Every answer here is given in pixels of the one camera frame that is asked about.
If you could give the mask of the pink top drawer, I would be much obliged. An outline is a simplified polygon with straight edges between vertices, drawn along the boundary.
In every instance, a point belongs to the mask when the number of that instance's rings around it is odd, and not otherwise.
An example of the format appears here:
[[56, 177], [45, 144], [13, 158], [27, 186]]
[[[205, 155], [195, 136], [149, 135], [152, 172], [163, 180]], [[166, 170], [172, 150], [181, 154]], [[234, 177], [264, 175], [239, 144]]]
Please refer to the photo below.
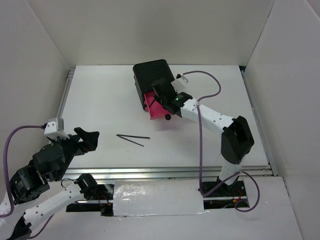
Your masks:
[[171, 114], [167, 112], [162, 106], [153, 107], [150, 110], [148, 109], [148, 105], [151, 103], [155, 95], [156, 94], [153, 90], [147, 91], [144, 94], [144, 104], [146, 105], [144, 110], [149, 113], [150, 120], [162, 119], [165, 118], [167, 115], [170, 116]]

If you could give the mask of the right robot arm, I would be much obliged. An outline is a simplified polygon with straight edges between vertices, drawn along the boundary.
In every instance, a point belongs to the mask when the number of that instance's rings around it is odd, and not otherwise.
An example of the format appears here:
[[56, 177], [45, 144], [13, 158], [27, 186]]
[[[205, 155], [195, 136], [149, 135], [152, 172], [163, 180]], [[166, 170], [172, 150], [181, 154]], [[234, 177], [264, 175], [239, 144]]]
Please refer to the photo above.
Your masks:
[[199, 134], [203, 128], [220, 137], [220, 153], [224, 159], [217, 184], [211, 190], [204, 190], [203, 172], [203, 137], [199, 137], [199, 191], [207, 197], [216, 190], [228, 196], [235, 190], [235, 182], [241, 173], [241, 162], [255, 144], [247, 120], [243, 116], [237, 118], [219, 113], [203, 104], [191, 95], [178, 93], [171, 82], [160, 78], [152, 83], [155, 101], [172, 115], [198, 123]]

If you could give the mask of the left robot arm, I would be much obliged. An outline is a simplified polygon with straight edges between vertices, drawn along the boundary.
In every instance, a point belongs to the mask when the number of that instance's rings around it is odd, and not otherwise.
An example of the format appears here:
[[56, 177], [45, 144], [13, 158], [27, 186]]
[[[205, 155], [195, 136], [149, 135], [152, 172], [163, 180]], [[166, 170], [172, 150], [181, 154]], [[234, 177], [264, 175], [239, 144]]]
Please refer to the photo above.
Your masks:
[[61, 209], [76, 201], [92, 200], [99, 196], [99, 185], [94, 177], [83, 173], [61, 192], [42, 203], [36, 203], [40, 195], [50, 189], [50, 182], [62, 181], [74, 157], [97, 149], [100, 133], [87, 132], [80, 127], [74, 129], [74, 135], [69, 134], [66, 138], [50, 138], [50, 143], [35, 153], [28, 165], [9, 177], [8, 150], [11, 139], [19, 130], [32, 128], [33, 125], [17, 127], [9, 134], [4, 145], [6, 193], [0, 204], [2, 240], [32, 239], [32, 232], [40, 224], [47, 225]]

